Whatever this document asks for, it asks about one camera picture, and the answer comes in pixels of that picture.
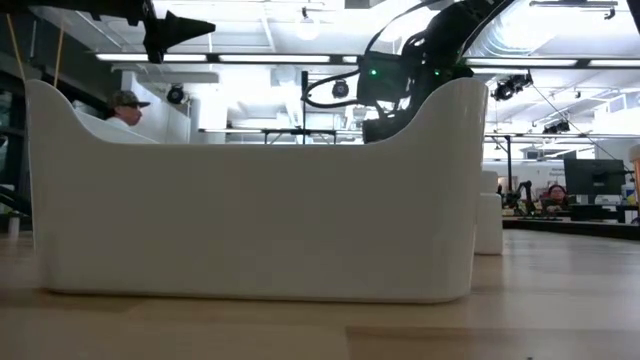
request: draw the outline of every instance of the black monitor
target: black monitor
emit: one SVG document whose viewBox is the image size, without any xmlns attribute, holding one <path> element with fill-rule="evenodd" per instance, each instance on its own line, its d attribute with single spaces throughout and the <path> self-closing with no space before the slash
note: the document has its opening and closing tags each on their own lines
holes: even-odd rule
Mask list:
<svg viewBox="0 0 640 360">
<path fill-rule="evenodd" d="M 564 159 L 564 176 L 571 195 L 620 195 L 626 183 L 622 160 Z"/>
</svg>

